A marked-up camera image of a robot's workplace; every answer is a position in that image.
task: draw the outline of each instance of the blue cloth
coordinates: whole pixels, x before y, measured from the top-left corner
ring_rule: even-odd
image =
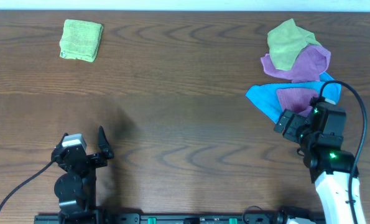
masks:
[[[320,93],[321,86],[330,80],[334,80],[328,73],[324,72],[320,75],[320,82],[305,82],[305,83],[273,83],[262,86],[252,86],[246,93],[246,97],[251,100],[254,105],[265,113],[274,123],[279,121],[282,114],[282,108],[279,99],[276,95],[278,89],[286,88],[308,88],[316,90]],[[323,96],[335,103],[340,100],[341,85],[329,84],[323,90]]]

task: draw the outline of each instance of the pink cloth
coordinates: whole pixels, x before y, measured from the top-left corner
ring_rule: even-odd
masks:
[[[303,117],[307,117],[312,110],[309,106],[310,99],[318,96],[316,90],[308,88],[278,89],[276,94],[283,111],[289,109]]]
[[[320,81],[319,75],[325,72],[330,63],[331,52],[322,46],[308,45],[298,55],[291,70],[278,70],[271,57],[261,57],[264,72],[276,78],[292,80],[292,83]]]

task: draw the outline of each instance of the green towel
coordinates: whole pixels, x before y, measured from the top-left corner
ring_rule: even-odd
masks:
[[[103,26],[94,22],[66,19],[60,40],[60,57],[93,62],[98,53]]]
[[[321,45],[315,34],[299,28],[294,19],[287,20],[267,33],[267,44],[273,65],[279,70],[291,70],[298,54],[308,44]]]

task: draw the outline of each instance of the wooden table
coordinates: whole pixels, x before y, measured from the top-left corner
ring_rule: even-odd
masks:
[[[241,213],[249,205],[321,211],[297,145],[244,95],[288,82],[264,74],[267,33],[294,18],[332,52],[328,72],[368,110],[359,162],[370,223],[370,14],[286,12],[0,11],[0,203],[50,160],[62,134],[95,151],[105,127],[116,158],[98,169],[98,204],[145,213]],[[59,57],[65,19],[104,25],[93,63]],[[361,113],[350,92],[343,149],[355,152]],[[55,164],[20,189],[0,223],[59,211]]]

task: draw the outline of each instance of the pile of cloths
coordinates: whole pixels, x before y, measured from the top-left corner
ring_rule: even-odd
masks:
[[[325,71],[331,52],[321,46],[315,34],[297,27],[293,19],[283,22],[267,34],[269,54],[261,58],[264,72],[272,77],[291,80],[252,86],[246,96],[256,107],[277,123],[285,109],[308,116],[312,97],[318,97],[324,82],[334,80]],[[327,85],[323,96],[337,103],[341,85]]]

